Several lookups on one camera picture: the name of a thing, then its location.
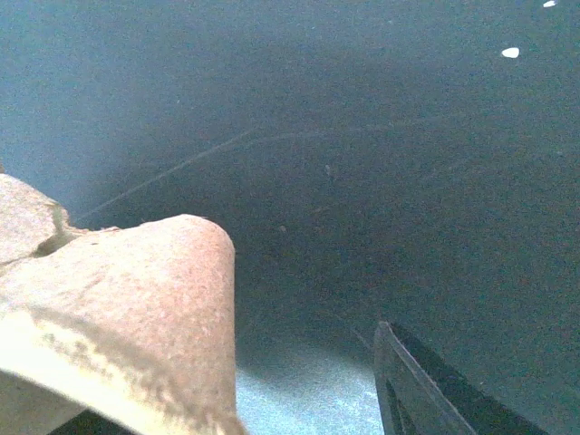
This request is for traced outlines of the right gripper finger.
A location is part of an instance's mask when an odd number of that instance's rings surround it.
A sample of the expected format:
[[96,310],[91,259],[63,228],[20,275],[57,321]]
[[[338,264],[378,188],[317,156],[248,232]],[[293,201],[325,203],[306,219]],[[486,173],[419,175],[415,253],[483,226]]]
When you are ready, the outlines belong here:
[[386,434],[544,434],[535,423],[472,386],[397,324],[373,337],[375,386]]

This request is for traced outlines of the brown pulp cup carrier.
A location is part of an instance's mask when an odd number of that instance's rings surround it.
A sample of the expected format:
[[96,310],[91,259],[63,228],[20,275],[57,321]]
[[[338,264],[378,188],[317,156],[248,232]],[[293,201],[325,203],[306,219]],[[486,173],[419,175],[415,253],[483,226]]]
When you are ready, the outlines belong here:
[[1,431],[92,410],[136,434],[242,434],[235,249],[179,215],[98,231],[1,178]]

